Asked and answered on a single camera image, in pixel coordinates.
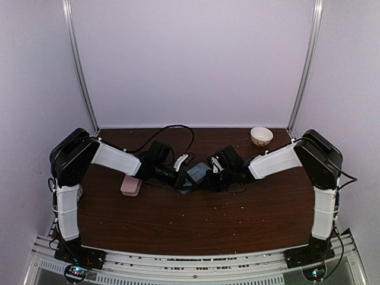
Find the grey-blue glasses case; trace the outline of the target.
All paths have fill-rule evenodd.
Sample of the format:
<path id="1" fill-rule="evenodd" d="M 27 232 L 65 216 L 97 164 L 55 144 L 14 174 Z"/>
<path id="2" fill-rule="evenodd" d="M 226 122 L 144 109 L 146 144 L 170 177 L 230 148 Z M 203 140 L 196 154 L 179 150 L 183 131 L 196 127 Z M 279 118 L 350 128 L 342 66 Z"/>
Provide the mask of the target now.
<path id="1" fill-rule="evenodd" d="M 206 172 L 208 170 L 210 170 L 210 167 L 201 162 L 195 165 L 193 168 L 189 169 L 187 171 L 187 174 L 197 185 L 199 185 L 204 180 L 204 177 L 206 176 Z M 194 183 L 192 183 L 189 179 L 185 179 L 183 186 L 185 189 L 178 189 L 182 195 L 186 195 L 193 189 L 197 189 Z"/>

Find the pink glasses case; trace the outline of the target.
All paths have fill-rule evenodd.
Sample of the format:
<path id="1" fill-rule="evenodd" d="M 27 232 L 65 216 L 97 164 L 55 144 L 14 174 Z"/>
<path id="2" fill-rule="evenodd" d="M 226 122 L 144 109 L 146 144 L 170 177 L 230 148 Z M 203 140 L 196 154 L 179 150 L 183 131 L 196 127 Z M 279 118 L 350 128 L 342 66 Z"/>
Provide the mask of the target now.
<path id="1" fill-rule="evenodd" d="M 121 185 L 121 193 L 127 197 L 136 197 L 139 194 L 142 181 L 132 176 L 125 176 Z"/>

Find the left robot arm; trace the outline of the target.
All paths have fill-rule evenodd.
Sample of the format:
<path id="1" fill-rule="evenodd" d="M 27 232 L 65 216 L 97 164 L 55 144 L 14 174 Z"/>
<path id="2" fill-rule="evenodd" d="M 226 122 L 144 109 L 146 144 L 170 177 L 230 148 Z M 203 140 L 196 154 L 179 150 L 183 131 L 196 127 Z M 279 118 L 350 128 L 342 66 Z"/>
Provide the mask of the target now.
<path id="1" fill-rule="evenodd" d="M 50 154 L 52 178 L 49 186 L 53 192 L 53 209 L 58 219 L 59 244 L 63 255 L 73 264 L 81 263 L 86 255 L 81 246 L 77 222 L 77 202 L 82 180 L 90 165 L 96 164 L 125 175 L 121 189 L 138 193 L 143 181 L 156 179 L 179 190 L 193 190 L 197 182 L 181 167 L 192 160 L 185 152 L 172 166 L 165 164 L 173 148 L 150 137 L 150 148 L 143 153 L 121 149 L 101 138 L 91 136 L 78 128 L 58 144 Z"/>

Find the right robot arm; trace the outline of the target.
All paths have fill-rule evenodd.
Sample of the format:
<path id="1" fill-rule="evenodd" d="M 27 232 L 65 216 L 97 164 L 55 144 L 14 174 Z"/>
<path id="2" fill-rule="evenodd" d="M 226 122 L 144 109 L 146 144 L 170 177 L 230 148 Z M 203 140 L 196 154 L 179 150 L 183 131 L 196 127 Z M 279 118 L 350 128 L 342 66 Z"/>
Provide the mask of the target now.
<path id="1" fill-rule="evenodd" d="M 342 153 L 314 129 L 298 139 L 250 159 L 228 145 L 208 159 L 207 188 L 221 191 L 234 184 L 247 185 L 287 172 L 302 172 L 314 194 L 313 224 L 304 256 L 317 262 L 327 253 L 339 211 Z"/>

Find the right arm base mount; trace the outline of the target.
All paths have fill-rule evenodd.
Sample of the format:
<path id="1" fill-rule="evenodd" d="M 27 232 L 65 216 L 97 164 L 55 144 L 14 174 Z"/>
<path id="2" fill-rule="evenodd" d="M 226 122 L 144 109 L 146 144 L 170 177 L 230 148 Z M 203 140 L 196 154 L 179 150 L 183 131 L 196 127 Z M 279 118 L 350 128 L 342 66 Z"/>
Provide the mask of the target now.
<path id="1" fill-rule="evenodd" d="M 311 282 L 322 281 L 327 276 L 325 262 L 334 257 L 335 253 L 331 249 L 321 252 L 308 246 L 284 251 L 288 269 L 300 267 L 304 278 Z"/>

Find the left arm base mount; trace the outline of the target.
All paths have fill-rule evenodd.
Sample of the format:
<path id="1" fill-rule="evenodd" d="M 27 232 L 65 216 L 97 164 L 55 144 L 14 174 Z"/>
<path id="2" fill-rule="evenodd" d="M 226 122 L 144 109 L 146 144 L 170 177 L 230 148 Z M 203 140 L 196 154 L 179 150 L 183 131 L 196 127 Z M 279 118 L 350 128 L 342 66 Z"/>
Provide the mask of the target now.
<path id="1" fill-rule="evenodd" d="M 68 265 L 64 268 L 64 277 L 70 283 L 80 283 L 84 281 L 88 273 L 93 270 L 101 270 L 105 263 L 106 252 L 94 249 L 85 249 L 79 256 L 70 253 L 56 251 L 54 258 L 64 261 Z"/>

